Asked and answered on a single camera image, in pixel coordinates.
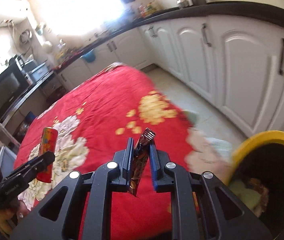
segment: water heater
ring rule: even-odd
[[[8,21],[15,24],[26,18],[27,5],[21,0],[0,0],[0,27],[7,26]]]

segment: microwave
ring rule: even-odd
[[[0,119],[29,87],[18,60],[10,59],[9,66],[0,74]]]

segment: tile floor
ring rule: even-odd
[[[196,111],[199,121],[196,127],[208,137],[230,142],[235,150],[245,139],[243,135],[220,111],[183,84],[170,73],[157,67],[146,73],[157,89],[167,95],[181,109]]]

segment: wrapped chocolate bar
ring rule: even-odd
[[[134,156],[131,166],[131,183],[129,193],[137,196],[138,186],[150,154],[150,143],[154,139],[155,132],[146,128],[141,134],[139,141],[134,147]]]

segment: trash can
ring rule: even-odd
[[[239,178],[255,178],[269,190],[269,200],[260,220],[274,238],[284,230],[284,132],[259,133],[233,153],[226,185]]]

